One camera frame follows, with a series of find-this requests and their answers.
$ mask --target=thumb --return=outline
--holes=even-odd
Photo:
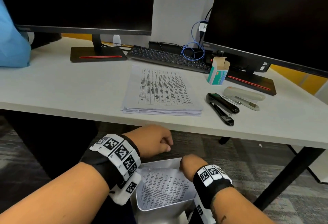
[[[163,143],[159,144],[159,152],[160,153],[169,152],[169,151],[171,151],[171,146],[169,146],[168,144],[163,144]]]

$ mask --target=blue fabric bag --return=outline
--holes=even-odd
[[[29,42],[15,28],[5,3],[0,0],[0,67],[27,67],[30,54]]]

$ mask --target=monitor stand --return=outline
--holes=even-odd
[[[246,71],[230,68],[225,79],[265,94],[276,95],[273,80],[255,75],[255,70],[256,67],[251,64],[247,66]]]
[[[99,34],[92,34],[93,47],[72,47],[71,62],[104,62],[127,60],[120,47],[104,47]]]

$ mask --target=computer keyboard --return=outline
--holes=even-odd
[[[211,65],[204,63],[202,60],[189,61],[183,56],[177,54],[136,45],[133,46],[132,49],[128,52],[127,57],[144,62],[155,63],[179,69],[187,69],[206,74],[208,74],[212,68]]]

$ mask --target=white desk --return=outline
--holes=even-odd
[[[74,46],[92,46],[92,42],[63,38],[33,50],[30,67],[0,68],[0,109],[136,126],[157,123],[176,131],[328,148],[328,106],[271,69],[261,75],[273,79],[277,95],[259,102],[259,112],[241,106],[230,127],[205,97],[220,94],[229,85],[241,86],[228,81],[211,86],[207,75],[185,70],[204,106],[201,117],[122,114],[132,64],[170,68],[134,61],[71,63]]]

